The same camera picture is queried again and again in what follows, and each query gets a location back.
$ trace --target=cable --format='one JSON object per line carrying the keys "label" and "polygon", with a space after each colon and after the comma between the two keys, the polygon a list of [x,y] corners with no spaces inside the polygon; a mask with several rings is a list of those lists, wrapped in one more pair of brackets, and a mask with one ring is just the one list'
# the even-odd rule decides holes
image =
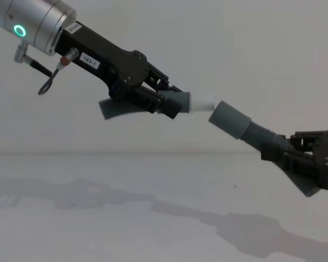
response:
{"label": "cable", "polygon": [[[60,70],[62,70],[64,67],[68,66],[73,60],[75,60],[77,57],[79,56],[79,50],[76,48],[71,48],[69,49],[69,51],[60,59],[60,62],[58,63],[58,65],[56,66],[56,70],[53,72],[52,76],[48,79],[48,81],[40,88],[38,95],[42,96],[43,94],[45,94],[50,87],[52,86],[52,82],[54,80],[54,78],[56,77],[56,75],[58,74],[58,72]],[[36,68],[37,70],[39,70],[42,73],[47,73],[48,72],[43,72],[42,68],[38,66],[38,68]]]}
{"label": "cable", "polygon": [[53,72],[52,76],[48,79],[48,81],[40,88],[40,90],[38,92],[39,96],[42,96],[50,89],[50,87],[52,86],[52,82],[53,82],[54,78],[56,77],[56,75],[58,74],[58,72],[59,72],[59,70],[56,69]]}
{"label": "cable", "polygon": [[52,72],[36,60],[32,60],[30,62],[30,66],[35,70],[38,70],[40,73],[43,73],[44,75],[48,76],[49,78],[52,76]]}

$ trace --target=ribbed rubber part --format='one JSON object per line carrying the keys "label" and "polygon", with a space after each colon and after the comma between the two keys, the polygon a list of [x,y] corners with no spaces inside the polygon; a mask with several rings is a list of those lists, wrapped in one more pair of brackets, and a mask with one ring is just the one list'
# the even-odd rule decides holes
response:
{"label": "ribbed rubber part", "polygon": [[[261,150],[261,145],[264,142],[272,143],[282,148],[293,148],[292,144],[289,143],[286,139],[254,122],[250,124],[247,131],[241,137],[241,140],[257,149],[258,151]],[[281,167],[281,163],[275,164],[278,167]],[[287,172],[285,173],[296,185],[296,187],[307,197],[311,197],[320,190],[320,188],[318,188],[316,184],[307,177],[290,174]]]}
{"label": "ribbed rubber part", "polygon": [[129,114],[146,112],[142,108],[128,102],[114,102],[111,99],[106,99],[98,103],[105,120]]}

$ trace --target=gray cylindrical part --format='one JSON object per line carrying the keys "label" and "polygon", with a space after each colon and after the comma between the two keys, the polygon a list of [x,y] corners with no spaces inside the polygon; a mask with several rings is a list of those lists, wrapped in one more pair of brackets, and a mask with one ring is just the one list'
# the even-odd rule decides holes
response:
{"label": "gray cylindrical part", "polygon": [[221,101],[209,118],[209,122],[234,138],[240,139],[251,124],[251,118]]}
{"label": "gray cylindrical part", "polygon": [[76,11],[61,0],[0,0],[0,27],[47,55]]}
{"label": "gray cylindrical part", "polygon": [[158,91],[159,94],[163,95],[167,99],[172,99],[175,102],[182,105],[181,113],[190,112],[190,103],[191,103],[191,93],[190,92],[175,92],[172,90],[169,91]]}
{"label": "gray cylindrical part", "polygon": [[[258,151],[261,151],[263,143],[280,146],[281,148],[294,148],[287,139],[252,122],[250,117],[223,101],[216,107],[209,121],[234,138],[243,140]],[[275,164],[282,169],[282,163]],[[313,180],[298,174],[289,172],[286,172],[286,174],[305,196],[311,197],[319,191]]]}
{"label": "gray cylindrical part", "polygon": [[23,63],[27,51],[28,51],[28,44],[22,41],[16,50],[15,58],[14,58],[15,62]]}

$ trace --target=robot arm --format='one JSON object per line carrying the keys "label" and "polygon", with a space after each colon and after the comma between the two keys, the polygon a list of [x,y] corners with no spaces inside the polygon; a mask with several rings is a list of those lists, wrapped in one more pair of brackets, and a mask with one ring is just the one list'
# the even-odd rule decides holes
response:
{"label": "robot arm", "polygon": [[305,196],[328,190],[328,130],[296,132],[287,139],[254,123],[223,101],[209,121],[260,151],[261,159],[282,169]]}
{"label": "robot arm", "polygon": [[[110,99],[99,103],[106,120],[135,112],[158,112],[174,119],[193,110],[190,93],[170,86],[168,77],[143,53],[125,51],[76,21],[75,10],[60,0],[0,0],[0,27],[22,40],[15,61],[49,77],[39,95],[73,62],[108,86]],[[28,46],[49,56],[61,55],[55,71],[29,57]],[[212,111],[214,103],[207,101],[195,109]]]}

